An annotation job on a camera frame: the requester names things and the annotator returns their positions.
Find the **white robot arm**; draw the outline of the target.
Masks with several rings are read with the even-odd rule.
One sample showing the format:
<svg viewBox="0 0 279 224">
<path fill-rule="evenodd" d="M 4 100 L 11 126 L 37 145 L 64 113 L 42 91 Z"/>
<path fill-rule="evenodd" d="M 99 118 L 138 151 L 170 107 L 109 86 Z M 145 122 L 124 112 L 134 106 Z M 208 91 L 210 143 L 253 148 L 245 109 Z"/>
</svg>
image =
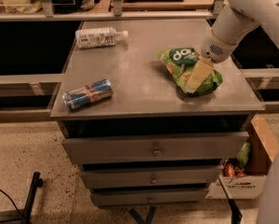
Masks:
<svg viewBox="0 0 279 224">
<path fill-rule="evenodd" d="M 201 55 L 214 63 L 227 60 L 241 40 L 261 27 L 279 49 L 279 0 L 226 0 L 207 37 Z M 268 172 L 257 224 L 279 224 L 279 152 Z"/>
</svg>

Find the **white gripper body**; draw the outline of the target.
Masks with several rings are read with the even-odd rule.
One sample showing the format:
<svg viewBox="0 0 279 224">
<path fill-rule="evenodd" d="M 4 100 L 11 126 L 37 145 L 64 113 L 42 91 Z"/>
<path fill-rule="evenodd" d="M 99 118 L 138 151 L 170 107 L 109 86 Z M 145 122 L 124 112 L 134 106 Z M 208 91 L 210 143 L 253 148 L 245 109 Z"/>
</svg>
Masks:
<svg viewBox="0 0 279 224">
<path fill-rule="evenodd" d="M 213 63 L 222 63 L 231 56 L 236 48 L 236 44 L 222 41 L 213 30 L 210 30 L 201 44 L 201 55 Z"/>
</svg>

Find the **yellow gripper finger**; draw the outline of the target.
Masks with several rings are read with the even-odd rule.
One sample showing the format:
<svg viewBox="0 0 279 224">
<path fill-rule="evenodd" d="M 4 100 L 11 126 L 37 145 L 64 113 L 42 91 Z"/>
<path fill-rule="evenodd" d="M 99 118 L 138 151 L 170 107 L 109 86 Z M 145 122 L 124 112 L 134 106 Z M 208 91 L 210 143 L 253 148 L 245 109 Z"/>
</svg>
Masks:
<svg viewBox="0 0 279 224">
<path fill-rule="evenodd" d="M 188 79 L 186 90 L 194 93 L 203 83 L 203 81 L 213 72 L 214 65 L 209 59 L 199 60 Z"/>
</svg>

